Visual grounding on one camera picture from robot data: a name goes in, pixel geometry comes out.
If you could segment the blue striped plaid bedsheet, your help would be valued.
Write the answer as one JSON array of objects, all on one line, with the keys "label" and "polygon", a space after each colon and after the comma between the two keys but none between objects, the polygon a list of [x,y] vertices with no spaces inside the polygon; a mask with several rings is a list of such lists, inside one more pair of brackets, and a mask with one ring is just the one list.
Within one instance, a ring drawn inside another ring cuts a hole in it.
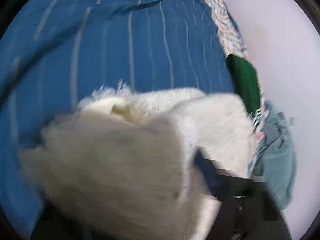
[{"label": "blue striped plaid bedsheet", "polygon": [[81,233],[43,209],[20,178],[17,149],[54,113],[119,81],[136,92],[195,87],[233,92],[227,56],[245,59],[240,30],[221,0],[11,0],[1,19],[1,215],[8,239]]}]

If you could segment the green striped folded garment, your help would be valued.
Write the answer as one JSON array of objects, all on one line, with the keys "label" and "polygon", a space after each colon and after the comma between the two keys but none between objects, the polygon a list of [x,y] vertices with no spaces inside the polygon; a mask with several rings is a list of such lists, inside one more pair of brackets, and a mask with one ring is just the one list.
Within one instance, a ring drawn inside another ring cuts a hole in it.
[{"label": "green striped folded garment", "polygon": [[234,91],[242,99],[250,118],[255,118],[261,107],[260,88],[255,68],[245,59],[229,54],[226,59]]}]

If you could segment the white fluffy sweater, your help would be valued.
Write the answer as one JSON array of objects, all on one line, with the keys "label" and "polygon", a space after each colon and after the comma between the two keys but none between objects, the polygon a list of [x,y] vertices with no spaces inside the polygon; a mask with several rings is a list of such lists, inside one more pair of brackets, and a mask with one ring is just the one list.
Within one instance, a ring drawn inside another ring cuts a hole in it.
[{"label": "white fluffy sweater", "polygon": [[218,211],[196,150],[247,177],[256,150],[241,98],[196,88],[102,89],[20,152],[22,173],[65,214],[121,239],[205,239]]}]

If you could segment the teal blue blanket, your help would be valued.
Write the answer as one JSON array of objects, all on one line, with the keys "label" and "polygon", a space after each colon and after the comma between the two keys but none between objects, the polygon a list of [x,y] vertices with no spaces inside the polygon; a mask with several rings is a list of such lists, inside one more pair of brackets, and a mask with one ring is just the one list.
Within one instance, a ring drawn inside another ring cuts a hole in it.
[{"label": "teal blue blanket", "polygon": [[295,145],[284,113],[270,100],[265,101],[265,107],[264,137],[252,175],[265,182],[276,206],[283,210],[293,197],[297,168]]}]

